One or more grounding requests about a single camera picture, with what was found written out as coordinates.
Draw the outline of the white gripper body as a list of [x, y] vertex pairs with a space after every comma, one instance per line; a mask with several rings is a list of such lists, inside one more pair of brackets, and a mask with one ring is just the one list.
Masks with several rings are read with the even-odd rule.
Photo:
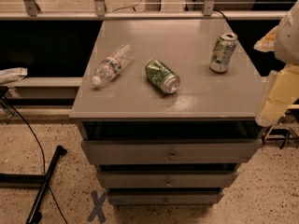
[[284, 63], [299, 64], [299, 0], [278, 25], [275, 57]]

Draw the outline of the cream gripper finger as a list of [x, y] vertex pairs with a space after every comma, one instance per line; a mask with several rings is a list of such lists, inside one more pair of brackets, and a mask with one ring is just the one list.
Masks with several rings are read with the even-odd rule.
[[299, 65], [286, 64], [279, 72], [271, 71], [255, 121], [263, 127], [274, 125], [298, 99]]
[[253, 48], [260, 52], [275, 51], [275, 42], [276, 42], [277, 33], [278, 33], [278, 26], [275, 26], [264, 37], [258, 40], [255, 43]]

